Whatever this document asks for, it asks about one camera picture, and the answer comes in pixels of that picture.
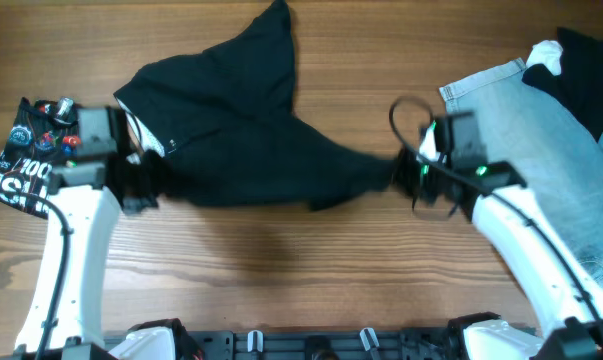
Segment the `black shorts with white trim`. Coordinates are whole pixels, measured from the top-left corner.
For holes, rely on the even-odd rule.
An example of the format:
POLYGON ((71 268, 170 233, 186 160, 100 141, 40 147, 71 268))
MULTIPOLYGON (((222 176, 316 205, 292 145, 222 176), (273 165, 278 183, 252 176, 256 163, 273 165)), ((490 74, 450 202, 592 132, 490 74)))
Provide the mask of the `black shorts with white trim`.
POLYGON ((339 145, 294 114, 294 50, 289 7, 275 1, 236 37, 147 64, 115 92, 165 163, 166 195, 323 210, 389 186, 393 160, 339 145))

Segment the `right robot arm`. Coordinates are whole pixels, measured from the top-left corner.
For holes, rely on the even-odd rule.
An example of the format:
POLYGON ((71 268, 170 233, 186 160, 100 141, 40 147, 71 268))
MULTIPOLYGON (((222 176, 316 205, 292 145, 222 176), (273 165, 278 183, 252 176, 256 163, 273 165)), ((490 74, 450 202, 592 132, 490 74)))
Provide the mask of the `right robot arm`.
POLYGON ((451 320, 448 359, 603 359, 603 289, 506 162, 487 161, 470 113, 429 114, 420 144, 400 141, 395 182, 414 201, 446 197, 505 261, 536 315, 537 335, 484 312, 451 320))

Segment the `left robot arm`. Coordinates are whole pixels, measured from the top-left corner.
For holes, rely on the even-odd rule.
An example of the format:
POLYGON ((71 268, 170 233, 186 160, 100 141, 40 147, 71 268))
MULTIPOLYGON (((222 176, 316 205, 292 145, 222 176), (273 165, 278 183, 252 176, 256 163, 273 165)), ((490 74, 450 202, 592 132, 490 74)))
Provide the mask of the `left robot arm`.
POLYGON ((157 205, 166 168, 142 146, 127 112, 23 101, 0 155, 0 202, 47 220, 33 299, 14 359, 174 359, 174 323, 107 351, 102 291, 111 236, 123 214, 157 205))

